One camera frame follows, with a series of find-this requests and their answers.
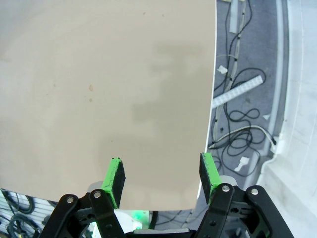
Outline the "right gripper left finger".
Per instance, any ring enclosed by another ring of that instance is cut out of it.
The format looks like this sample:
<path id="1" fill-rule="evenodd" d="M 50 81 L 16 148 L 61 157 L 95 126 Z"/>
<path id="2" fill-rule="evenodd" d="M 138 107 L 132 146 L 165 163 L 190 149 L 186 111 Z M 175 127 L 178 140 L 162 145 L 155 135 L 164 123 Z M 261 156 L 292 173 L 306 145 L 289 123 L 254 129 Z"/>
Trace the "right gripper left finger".
<path id="1" fill-rule="evenodd" d="M 126 237 L 114 211 L 119 208 L 125 182 L 123 162 L 112 158 L 101 188 L 79 198 L 65 194 L 57 203 L 47 224 L 47 238 L 81 238 L 96 223 L 103 238 Z"/>

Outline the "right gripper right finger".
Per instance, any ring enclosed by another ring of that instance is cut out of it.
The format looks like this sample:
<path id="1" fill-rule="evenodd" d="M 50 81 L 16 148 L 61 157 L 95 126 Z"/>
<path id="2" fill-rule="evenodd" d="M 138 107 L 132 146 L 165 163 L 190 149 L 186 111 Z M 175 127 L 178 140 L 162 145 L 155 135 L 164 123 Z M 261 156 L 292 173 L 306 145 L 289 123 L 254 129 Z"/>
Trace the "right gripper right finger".
<path id="1" fill-rule="evenodd" d="M 220 237 L 228 217 L 238 218 L 251 238 L 293 237 L 262 186 L 242 190 L 222 182 L 211 153 L 200 154 L 199 174 L 208 209 L 197 229 L 197 237 Z"/>

